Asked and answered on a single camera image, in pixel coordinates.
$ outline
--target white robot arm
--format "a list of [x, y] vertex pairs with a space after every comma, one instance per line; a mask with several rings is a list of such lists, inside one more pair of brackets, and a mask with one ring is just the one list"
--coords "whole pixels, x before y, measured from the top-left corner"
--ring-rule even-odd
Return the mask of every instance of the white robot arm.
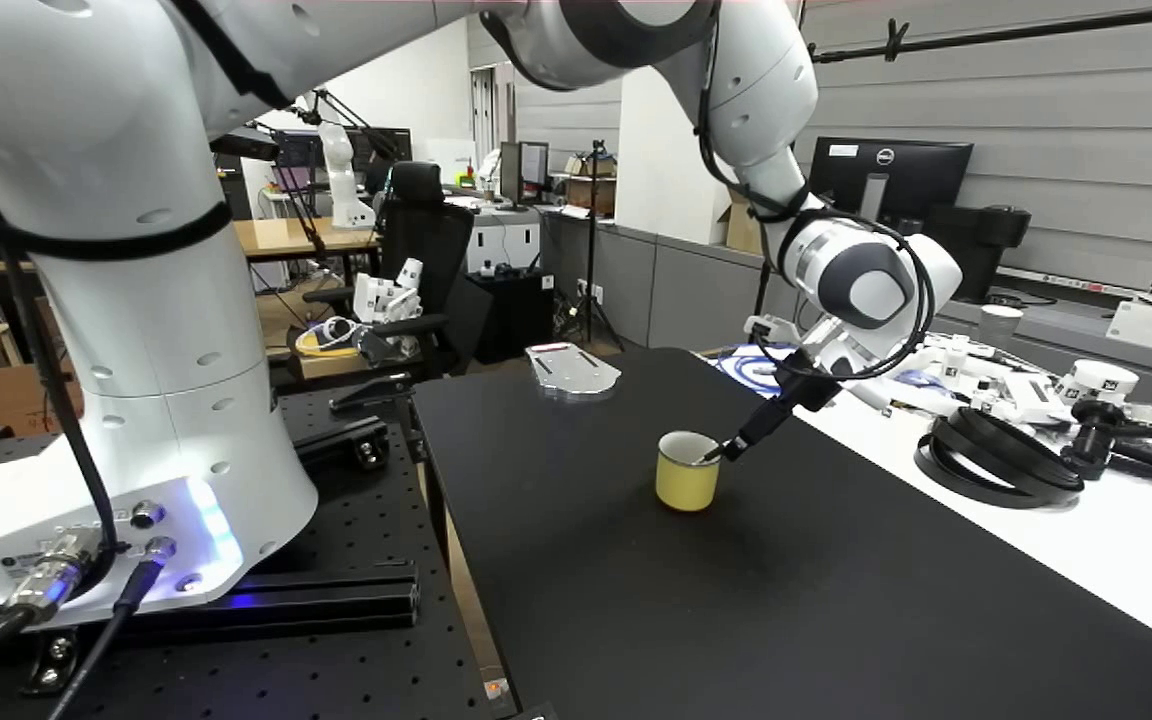
[[[315, 512], [209, 141], [473, 14], [546, 87], [657, 68], [711, 173], [767, 213], [782, 275], [841, 321], [833, 347], [852, 368], [947, 301], [955, 269], [935, 245], [795, 223], [811, 201], [788, 141], [817, 75], [782, 0], [0, 0], [0, 218], [54, 309], [117, 536], [174, 546], [144, 613], [224, 595]], [[65, 439], [0, 467], [0, 604], [93, 526]], [[102, 622], [131, 565], [117, 558], [40, 622]]]

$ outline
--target chair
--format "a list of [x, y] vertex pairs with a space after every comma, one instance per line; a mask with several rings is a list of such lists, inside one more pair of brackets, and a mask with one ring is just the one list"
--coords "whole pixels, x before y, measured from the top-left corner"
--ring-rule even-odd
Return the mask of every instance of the chair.
[[[365, 352], [375, 368], [365, 381], [410, 385], [446, 378], [468, 363], [481, 327], [488, 321], [488, 297], [464, 282], [464, 247], [473, 236], [473, 213], [442, 204], [437, 166], [396, 166], [388, 192], [375, 201], [378, 271], [396, 275], [408, 257], [421, 271], [421, 321], [378, 323], [365, 347], [415, 344], [415, 352], [384, 357]], [[352, 290], [308, 293], [308, 303], [332, 303], [349, 317]]]

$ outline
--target black tabletop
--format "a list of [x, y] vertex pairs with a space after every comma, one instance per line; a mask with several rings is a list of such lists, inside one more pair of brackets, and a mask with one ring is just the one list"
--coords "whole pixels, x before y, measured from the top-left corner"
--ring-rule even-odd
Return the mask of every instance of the black tabletop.
[[684, 352], [562, 410], [527, 368], [415, 389], [510, 690], [559, 718], [1152, 718], [1152, 633], [792, 426], [704, 517], [657, 435], [754, 401]]
[[[293, 439], [337, 427], [332, 392], [286, 395]], [[0, 444], [0, 459], [40, 444]], [[337, 718], [498, 718], [484, 699], [454, 595], [415, 490], [404, 435], [388, 427], [388, 472], [367, 478], [318, 457], [308, 464], [318, 485], [318, 517], [296, 541], [298, 558], [255, 578], [384, 578], [408, 571], [421, 588], [415, 629], [332, 629], [244, 642], [123, 642], [93, 676], [72, 718], [107, 720], [337, 720]], [[0, 720], [47, 718], [54, 695], [22, 695], [22, 673], [40, 645], [20, 642], [0, 656]]]

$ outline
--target white table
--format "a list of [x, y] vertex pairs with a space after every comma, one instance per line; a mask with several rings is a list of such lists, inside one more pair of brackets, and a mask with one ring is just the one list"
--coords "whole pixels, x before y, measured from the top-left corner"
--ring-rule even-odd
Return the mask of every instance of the white table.
[[842, 392], [833, 410], [798, 411], [798, 421], [1152, 629], [1152, 482], [1106, 467], [1074, 507], [990, 507], [914, 467], [929, 416], [883, 421]]

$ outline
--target yellow cup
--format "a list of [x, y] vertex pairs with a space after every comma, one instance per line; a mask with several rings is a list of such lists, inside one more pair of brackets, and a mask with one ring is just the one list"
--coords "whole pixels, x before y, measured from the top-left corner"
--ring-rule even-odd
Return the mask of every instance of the yellow cup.
[[667, 433], [657, 444], [657, 498], [676, 512], [704, 512], [719, 490], [719, 459], [704, 459], [717, 448], [700, 433]]

